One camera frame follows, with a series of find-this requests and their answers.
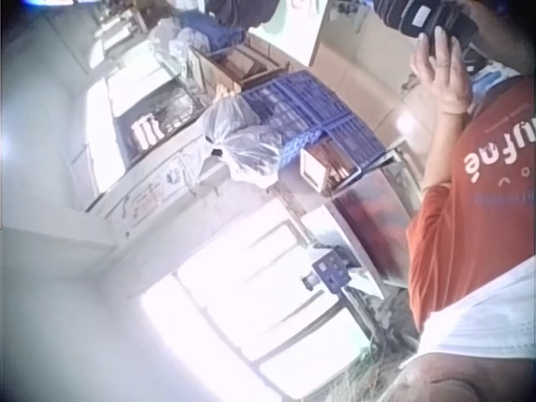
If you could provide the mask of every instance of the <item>orange t-shirt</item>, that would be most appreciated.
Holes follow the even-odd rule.
[[[534,255],[534,81],[511,82],[454,146],[451,187],[430,188],[408,228],[420,330],[432,312]]]

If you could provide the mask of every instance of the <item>blue plastic crate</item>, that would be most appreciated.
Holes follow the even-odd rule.
[[[326,133],[362,171],[386,152],[372,130],[355,115],[326,127]]]
[[[259,116],[262,124],[270,126],[283,136],[283,141],[290,141],[302,132],[321,128],[307,113],[307,108],[300,102],[295,102],[274,81],[246,90],[240,96]]]
[[[178,19],[184,27],[195,29],[205,34],[209,39],[210,51],[216,52],[241,44],[245,40],[245,30],[229,28],[220,25],[215,18],[197,10],[184,11],[178,14]]]
[[[275,79],[295,104],[307,107],[308,115],[319,125],[326,126],[352,115],[344,102],[320,80],[306,70]]]
[[[288,165],[294,159],[300,156],[300,150],[308,145],[314,144],[322,136],[322,130],[307,131],[296,135],[290,141],[283,142],[283,148],[281,149],[281,160],[279,162],[279,168],[283,168]]]

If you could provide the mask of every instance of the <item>white cloth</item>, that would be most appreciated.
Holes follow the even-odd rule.
[[[415,356],[447,353],[536,359],[536,258],[514,267],[460,301],[431,313]]]

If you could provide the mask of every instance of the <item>wooden box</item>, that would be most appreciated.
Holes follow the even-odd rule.
[[[213,90],[220,84],[239,93],[276,78],[285,71],[284,67],[244,44],[211,54],[196,52],[196,55],[204,84]]]
[[[329,195],[356,169],[352,160],[340,152],[329,137],[303,148],[300,153],[301,176],[322,195]]]

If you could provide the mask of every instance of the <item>plastic bag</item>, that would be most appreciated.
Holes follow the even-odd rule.
[[[267,188],[277,181],[281,135],[268,126],[249,126],[230,132],[214,143],[229,166],[231,178]]]
[[[195,124],[207,138],[209,155],[220,157],[229,166],[233,180],[261,188],[277,181],[281,135],[262,126],[260,118],[240,96],[218,100]]]
[[[179,61],[188,61],[188,47],[201,53],[210,52],[209,38],[191,28],[181,29],[175,39],[169,41],[168,52]]]
[[[151,30],[147,38],[155,53],[166,54],[169,52],[169,42],[175,39],[180,31],[181,26],[176,18],[163,18],[158,21],[157,26]]]

